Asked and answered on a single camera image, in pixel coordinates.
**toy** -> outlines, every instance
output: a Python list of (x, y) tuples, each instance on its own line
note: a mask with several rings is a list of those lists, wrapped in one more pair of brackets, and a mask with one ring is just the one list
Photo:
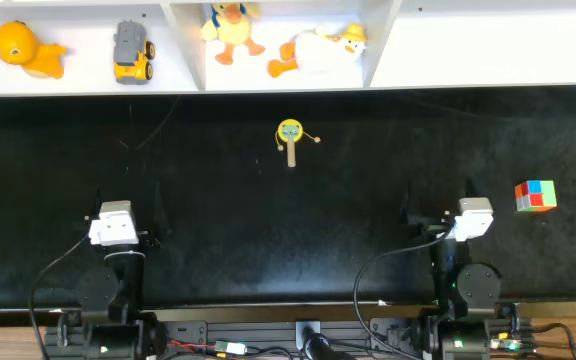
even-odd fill
[(295, 143), (301, 139), (302, 135), (306, 134), (309, 138), (311, 138), (315, 143), (320, 143), (321, 139), (316, 136), (312, 137), (308, 135), (304, 131), (303, 126), (299, 123), (299, 121), (295, 119), (286, 119), (279, 124), (279, 128), (275, 132), (275, 141), (277, 142), (277, 149), (279, 151), (284, 151), (284, 146), (279, 143), (277, 136), (279, 139), (284, 141), (288, 147), (288, 167), (295, 167), (297, 166), (297, 159), (295, 157)]
[(364, 29), (357, 23), (348, 25), (338, 36), (322, 34), (320, 29), (301, 33), (294, 42), (283, 44), (279, 49), (283, 61), (268, 63), (270, 76), (277, 78), (294, 69), (310, 74), (340, 70), (359, 59), (366, 48)]
[(266, 48), (255, 44), (250, 38), (251, 26), (248, 16), (259, 17), (257, 5), (252, 3), (213, 3), (212, 17), (201, 28), (201, 37), (205, 41), (215, 39), (226, 44), (223, 53), (215, 59), (223, 65), (233, 63), (232, 54), (235, 46), (244, 44), (248, 47), (248, 54), (257, 56), (266, 51)]
[(557, 207), (552, 181), (530, 180), (515, 186), (517, 211), (543, 212)]
[(155, 45), (147, 40), (146, 29), (133, 21), (122, 21), (114, 36), (115, 78), (120, 84), (143, 85), (152, 79)]
[(21, 65), (29, 75), (60, 79), (64, 75), (60, 55), (66, 54), (61, 45), (45, 45), (21, 21), (0, 26), (0, 59), (11, 65)]

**white duck plush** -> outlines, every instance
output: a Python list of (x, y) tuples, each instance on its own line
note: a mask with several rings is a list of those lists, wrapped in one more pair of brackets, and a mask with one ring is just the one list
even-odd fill
[(270, 76), (277, 78), (295, 69), (308, 74), (341, 70), (357, 61), (366, 48), (368, 39), (357, 23), (348, 25), (340, 35), (325, 35), (321, 29), (301, 33), (295, 41), (283, 44), (279, 50), (282, 61), (268, 63)]

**colorful cube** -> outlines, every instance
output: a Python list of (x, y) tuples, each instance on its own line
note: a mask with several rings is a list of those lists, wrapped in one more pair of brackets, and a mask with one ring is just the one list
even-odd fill
[(530, 180), (515, 186), (517, 211), (546, 211), (557, 207), (555, 184), (548, 181)]

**white shelf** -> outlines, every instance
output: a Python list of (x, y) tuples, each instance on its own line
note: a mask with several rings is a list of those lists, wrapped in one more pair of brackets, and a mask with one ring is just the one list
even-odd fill
[[(45, 43), (68, 48), (63, 78), (37, 79), (0, 60), (0, 96), (178, 93), (197, 90), (159, 5), (0, 7), (0, 25), (22, 20)], [(121, 85), (113, 73), (113, 34), (124, 19), (141, 22), (157, 48), (154, 77)]]
[[(214, 59), (205, 43), (208, 0), (0, 0), (0, 25), (26, 22), (46, 43), (70, 49), (60, 80), (35, 79), (0, 60), (0, 96), (281, 92), (357, 89), (576, 84), (576, 0), (262, 0), (253, 39), (235, 62)], [(121, 85), (112, 68), (117, 23), (146, 27), (157, 47), (147, 85)], [(343, 74), (277, 79), (267, 64), (302, 31), (326, 24), (364, 25), (362, 60)]]

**yellow toy truck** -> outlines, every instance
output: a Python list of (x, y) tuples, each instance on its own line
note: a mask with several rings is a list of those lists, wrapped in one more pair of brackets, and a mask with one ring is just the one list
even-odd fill
[(115, 34), (115, 78), (120, 84), (146, 84), (152, 79), (155, 45), (146, 39), (146, 29), (133, 21), (122, 21)]

